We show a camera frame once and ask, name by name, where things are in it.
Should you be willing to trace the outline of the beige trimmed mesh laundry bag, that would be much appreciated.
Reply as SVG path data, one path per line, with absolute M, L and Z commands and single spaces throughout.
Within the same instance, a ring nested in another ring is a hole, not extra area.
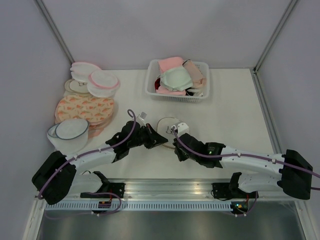
M 162 144 L 163 147 L 172 150 L 175 149 L 175 135 L 172 133 L 172 126 L 180 124 L 181 122 L 182 121 L 180 119 L 175 117 L 163 117 L 158 121 L 156 132 L 167 139 L 167 142 Z

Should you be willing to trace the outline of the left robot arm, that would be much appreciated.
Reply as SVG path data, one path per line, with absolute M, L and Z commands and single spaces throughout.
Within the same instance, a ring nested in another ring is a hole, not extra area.
M 150 124 L 140 125 L 128 121 L 111 139 L 99 148 L 67 156 L 60 151 L 52 152 L 37 170 L 31 182 L 39 191 L 38 197 L 54 205 L 70 195 L 85 198 L 104 198 L 109 193 L 109 180 L 99 171 L 88 176 L 85 171 L 125 158 L 130 149 L 144 146 L 153 149 L 168 142 Z

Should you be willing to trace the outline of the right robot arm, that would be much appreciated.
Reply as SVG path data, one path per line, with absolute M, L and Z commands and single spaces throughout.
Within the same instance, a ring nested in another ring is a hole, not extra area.
M 209 169 L 237 169 L 228 185 L 229 194 L 235 198 L 268 191 L 283 191 L 299 200 L 311 198 L 313 167 L 295 150 L 251 153 L 223 143 L 203 143 L 188 133 L 176 136 L 173 144 L 181 162 L 191 159 Z

